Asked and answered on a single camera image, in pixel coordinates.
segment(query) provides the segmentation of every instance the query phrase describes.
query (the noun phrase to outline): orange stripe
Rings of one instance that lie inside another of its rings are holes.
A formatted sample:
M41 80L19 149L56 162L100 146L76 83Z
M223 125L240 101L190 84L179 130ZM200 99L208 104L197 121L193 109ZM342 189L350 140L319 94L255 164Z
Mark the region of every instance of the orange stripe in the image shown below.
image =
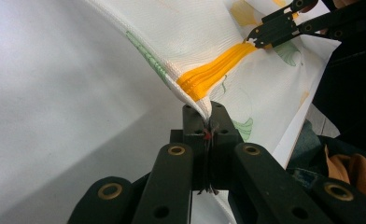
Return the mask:
M209 89L223 78L241 59L256 48L250 43L237 44L224 51L213 62L183 74L177 85L195 102L204 98Z

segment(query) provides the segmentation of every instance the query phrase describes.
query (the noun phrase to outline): white fabric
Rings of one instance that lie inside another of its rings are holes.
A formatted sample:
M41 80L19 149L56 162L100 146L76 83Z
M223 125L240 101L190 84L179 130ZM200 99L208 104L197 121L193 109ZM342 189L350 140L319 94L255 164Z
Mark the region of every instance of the white fabric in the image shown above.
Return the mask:
M273 152L337 45L317 41L326 46L318 55L314 53L318 46L307 47L298 37L289 43L290 49L282 49L290 64L273 49L259 49L226 74L209 97L194 102L176 80L242 42L248 29L237 25L230 14L237 1L87 0L160 63L165 71L162 78L180 100L205 120L212 112L210 100L224 104L247 142ZM258 23L279 8L273 0L248 2L259 9Z

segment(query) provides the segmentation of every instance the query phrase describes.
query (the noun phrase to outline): green pattern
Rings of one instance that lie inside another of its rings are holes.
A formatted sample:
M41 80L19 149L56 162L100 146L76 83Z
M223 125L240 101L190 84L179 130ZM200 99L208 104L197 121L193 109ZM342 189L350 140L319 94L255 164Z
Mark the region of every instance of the green pattern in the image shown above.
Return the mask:
M224 76L224 80L223 80L223 82L221 83L221 86L223 87L223 90L224 90L223 94L225 94L225 93L226 93L226 91L227 91L226 86L224 85L224 82L226 81L226 79L227 79L227 75L225 75L225 76Z
M232 123L233 123L233 126L241 134L244 141L247 141L250 137L250 134L252 133L253 119L249 118L245 123L240 123L240 122L233 120Z
M131 43L139 50L139 52L143 55L143 57L148 61L148 64L150 64L151 68L154 69L154 71L159 75L163 83L165 83L166 86L168 86L166 82L166 76L167 72L162 67L162 65L157 62L157 60L151 55L150 52L136 39L136 37L133 36L129 31L127 31L126 36L131 41Z
M293 55L295 52L300 53L300 51L291 41L276 46L274 50L285 63L290 66L296 66L296 63L293 60Z

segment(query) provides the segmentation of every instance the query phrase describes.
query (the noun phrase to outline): brown fabric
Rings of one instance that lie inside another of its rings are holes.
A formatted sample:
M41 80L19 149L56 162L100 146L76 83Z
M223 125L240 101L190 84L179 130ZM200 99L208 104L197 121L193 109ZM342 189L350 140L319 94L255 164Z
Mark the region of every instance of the brown fabric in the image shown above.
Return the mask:
M329 157L327 146L325 147L325 153L329 178L342 180L366 195L366 158L360 154Z
M332 0L337 8L346 7L352 3L358 2L358 0Z

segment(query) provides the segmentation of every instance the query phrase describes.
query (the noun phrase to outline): black metal bracket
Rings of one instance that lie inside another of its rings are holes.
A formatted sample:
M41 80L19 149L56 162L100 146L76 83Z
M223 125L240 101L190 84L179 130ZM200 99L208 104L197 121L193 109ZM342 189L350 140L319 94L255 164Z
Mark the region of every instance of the black metal bracket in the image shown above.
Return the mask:
M309 192L263 147L244 143L221 104L210 127L183 106L183 130L172 130L150 174L131 184L94 183L68 223L190 223L191 193L227 189L237 223L366 223L366 197L328 178Z
M315 0L293 0L290 5L262 18L262 25L253 29L246 41L253 39L256 48L265 48L268 45L276 47L298 35L313 35L343 41L366 31L366 0L297 25L293 20L293 13L315 2Z

